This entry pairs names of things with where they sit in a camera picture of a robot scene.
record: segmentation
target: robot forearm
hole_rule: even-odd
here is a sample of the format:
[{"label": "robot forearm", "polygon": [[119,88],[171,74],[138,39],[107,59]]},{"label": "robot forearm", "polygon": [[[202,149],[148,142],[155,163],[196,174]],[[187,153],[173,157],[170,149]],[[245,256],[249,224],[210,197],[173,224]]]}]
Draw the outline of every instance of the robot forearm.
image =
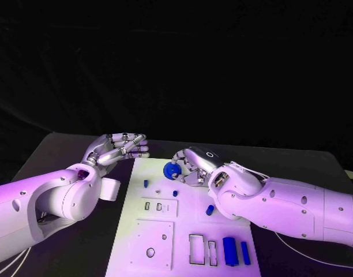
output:
[{"label": "robot forearm", "polygon": [[223,189],[223,212],[242,216],[259,227],[295,238],[353,246],[353,195],[278,178],[252,196]]}]

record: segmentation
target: white board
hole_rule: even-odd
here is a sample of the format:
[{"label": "white board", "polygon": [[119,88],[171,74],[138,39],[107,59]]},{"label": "white board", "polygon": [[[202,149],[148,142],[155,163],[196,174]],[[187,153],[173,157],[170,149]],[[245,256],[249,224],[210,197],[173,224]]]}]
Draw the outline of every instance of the white board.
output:
[{"label": "white board", "polygon": [[[213,204],[207,196],[207,189],[191,188],[189,185],[168,180],[163,175],[163,167],[167,162],[168,160],[166,159],[135,159],[105,276],[261,276],[249,221],[245,219],[236,221],[229,220],[217,210],[214,210],[212,216],[206,215],[207,205]],[[147,188],[143,186],[144,180],[148,180]],[[176,197],[173,197],[174,190],[178,192]],[[143,200],[143,198],[154,199],[154,205],[157,204],[157,200],[176,200],[176,217],[174,213],[168,214],[170,216],[164,216],[164,214],[160,216],[160,214],[155,215],[154,213],[144,214],[141,211],[141,208],[144,210],[144,206],[141,207],[141,204],[147,200]],[[157,263],[153,262],[151,265],[145,264],[148,260],[145,253],[148,248],[145,249],[145,247],[153,244],[147,243],[137,247],[135,237],[138,234],[141,235],[143,230],[137,227],[137,220],[164,222],[164,224],[173,223],[170,263],[167,263],[168,260],[161,260]],[[147,240],[148,242],[157,239],[158,234],[145,232],[145,236],[150,238]],[[202,235],[204,238],[204,265],[189,263],[190,234]],[[233,237],[236,240],[239,265],[235,267],[229,267],[225,264],[223,237]],[[209,241],[216,242],[216,249],[214,251],[212,250],[212,253],[206,249]],[[248,243],[250,265],[243,264],[242,241]],[[164,255],[168,254],[167,249],[170,249],[170,246],[161,250]],[[210,255],[216,256],[216,267],[210,266]]]}]

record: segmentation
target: blue object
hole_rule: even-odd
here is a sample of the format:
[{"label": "blue object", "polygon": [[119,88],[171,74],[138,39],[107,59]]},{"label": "blue object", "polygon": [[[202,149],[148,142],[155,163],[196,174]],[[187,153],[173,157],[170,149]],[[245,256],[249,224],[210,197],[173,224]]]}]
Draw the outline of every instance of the blue object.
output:
[{"label": "blue object", "polygon": [[212,215],[212,212],[214,211],[214,207],[213,207],[213,205],[209,205],[207,206],[207,210],[206,210],[206,214],[207,215]]},{"label": "blue object", "polygon": [[164,165],[163,172],[164,172],[164,176],[166,176],[170,180],[174,180],[173,174],[174,174],[174,173],[181,174],[181,173],[183,173],[183,169],[180,168],[180,165],[178,165],[177,163],[173,164],[171,162],[168,162],[168,163]]},{"label": "blue object", "polygon": [[242,244],[242,252],[243,252],[243,260],[245,260],[245,264],[249,265],[249,249],[248,249],[248,243],[245,241],[240,242]]},{"label": "blue object", "polygon": [[223,242],[225,263],[227,266],[233,267],[235,265],[239,265],[236,242],[235,242],[235,239],[230,237],[223,238],[222,242]]}]

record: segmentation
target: robotic hand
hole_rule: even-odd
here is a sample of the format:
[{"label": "robotic hand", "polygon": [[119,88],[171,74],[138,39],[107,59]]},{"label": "robotic hand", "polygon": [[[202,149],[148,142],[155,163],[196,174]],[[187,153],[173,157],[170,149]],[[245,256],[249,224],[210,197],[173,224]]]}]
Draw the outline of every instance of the robotic hand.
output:
[{"label": "robotic hand", "polygon": [[[181,175],[180,159],[190,170],[187,176]],[[235,162],[223,164],[217,155],[199,147],[176,153],[164,176],[190,186],[207,186],[216,208],[230,220],[243,217],[289,237],[353,247],[353,195],[269,178]]]},{"label": "robotic hand", "polygon": [[85,219],[98,198],[115,200],[119,182],[102,177],[118,160],[148,157],[144,139],[143,134],[102,135],[81,163],[0,186],[0,262]]}]

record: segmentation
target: dark table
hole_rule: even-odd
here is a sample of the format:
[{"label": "dark table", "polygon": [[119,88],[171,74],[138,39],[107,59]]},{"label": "dark table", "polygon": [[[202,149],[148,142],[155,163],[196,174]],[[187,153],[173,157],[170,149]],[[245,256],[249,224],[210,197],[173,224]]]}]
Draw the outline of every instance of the dark table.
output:
[{"label": "dark table", "polygon": [[[94,139],[94,136],[49,134],[13,180],[65,169],[78,163]],[[338,161],[327,152],[158,140],[151,140],[148,143],[153,158],[171,159],[178,150],[200,145],[212,149],[225,162],[232,160],[272,177],[295,179],[353,194],[353,183]],[[117,201],[99,200],[86,219],[32,247],[16,276],[105,276],[131,169],[132,159],[118,162],[108,174],[109,178],[121,181]],[[353,269],[334,267],[305,258],[282,243],[273,232],[255,224],[252,224],[252,235],[262,277],[353,276]],[[282,238],[309,256],[353,267],[353,248],[328,242],[305,241],[285,236]],[[0,263],[0,269],[13,259],[14,257]],[[10,276],[19,263],[20,260],[0,276]]]}]

